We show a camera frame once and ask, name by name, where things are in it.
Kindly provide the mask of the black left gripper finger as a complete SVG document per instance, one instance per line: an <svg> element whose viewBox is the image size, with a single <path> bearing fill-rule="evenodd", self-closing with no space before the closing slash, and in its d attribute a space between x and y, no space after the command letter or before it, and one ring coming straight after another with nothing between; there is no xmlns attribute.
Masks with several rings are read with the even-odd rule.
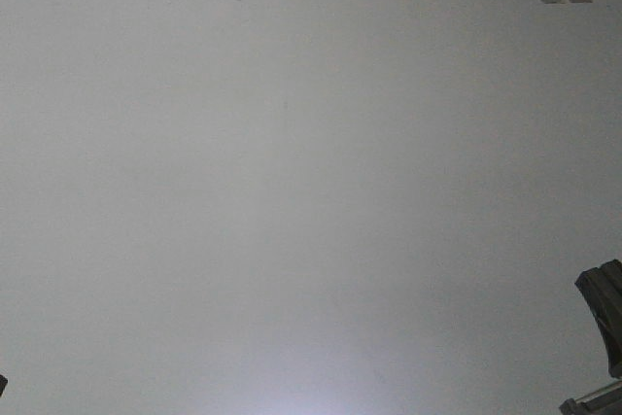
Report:
<svg viewBox="0 0 622 415"><path fill-rule="evenodd" d="M0 375L0 397L2 397L4 390L7 387L7 384L8 384L8 379L5 376Z"/></svg>

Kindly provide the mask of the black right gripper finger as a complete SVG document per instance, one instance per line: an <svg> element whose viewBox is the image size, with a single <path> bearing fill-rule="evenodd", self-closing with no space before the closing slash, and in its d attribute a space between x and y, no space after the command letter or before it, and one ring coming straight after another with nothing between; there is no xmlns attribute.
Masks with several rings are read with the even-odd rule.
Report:
<svg viewBox="0 0 622 415"><path fill-rule="evenodd" d="M621 377L621 261L583 271L575 281L605 344L608 373Z"/></svg>

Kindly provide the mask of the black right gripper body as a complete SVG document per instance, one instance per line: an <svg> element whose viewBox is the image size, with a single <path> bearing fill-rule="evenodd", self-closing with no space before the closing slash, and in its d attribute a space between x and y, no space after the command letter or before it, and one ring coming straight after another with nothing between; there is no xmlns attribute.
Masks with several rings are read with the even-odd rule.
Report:
<svg viewBox="0 0 622 415"><path fill-rule="evenodd" d="M559 407L563 415L621 415L621 382L616 381Z"/></svg>

